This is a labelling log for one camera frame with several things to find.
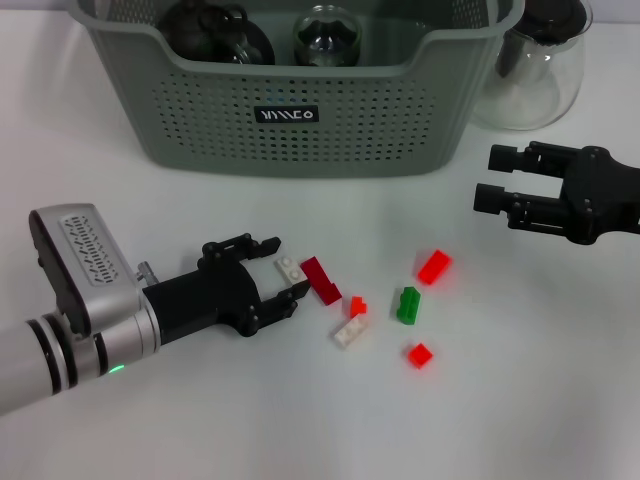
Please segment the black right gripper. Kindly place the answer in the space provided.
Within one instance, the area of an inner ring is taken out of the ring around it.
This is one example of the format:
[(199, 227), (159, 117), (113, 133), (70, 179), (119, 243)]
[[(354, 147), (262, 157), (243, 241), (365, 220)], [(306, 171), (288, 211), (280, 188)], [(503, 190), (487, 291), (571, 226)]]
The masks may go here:
[(603, 147), (578, 150), (532, 141), (519, 152), (494, 144), (488, 169), (564, 177), (561, 198), (476, 186), (473, 209), (505, 213), (512, 230), (566, 236), (579, 245), (592, 245), (605, 233), (639, 233), (639, 170), (614, 160)]

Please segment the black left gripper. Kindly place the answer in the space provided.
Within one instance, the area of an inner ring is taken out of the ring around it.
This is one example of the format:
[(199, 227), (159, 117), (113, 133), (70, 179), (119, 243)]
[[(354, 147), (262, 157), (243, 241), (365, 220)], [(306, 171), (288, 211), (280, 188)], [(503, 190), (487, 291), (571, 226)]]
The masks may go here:
[(202, 247), (197, 269), (146, 287), (143, 293), (155, 313), (161, 343), (169, 344), (213, 325), (233, 328), (243, 337), (290, 318), (310, 290), (309, 280), (261, 300), (243, 260), (265, 258), (281, 246), (279, 237), (262, 242), (249, 233)]

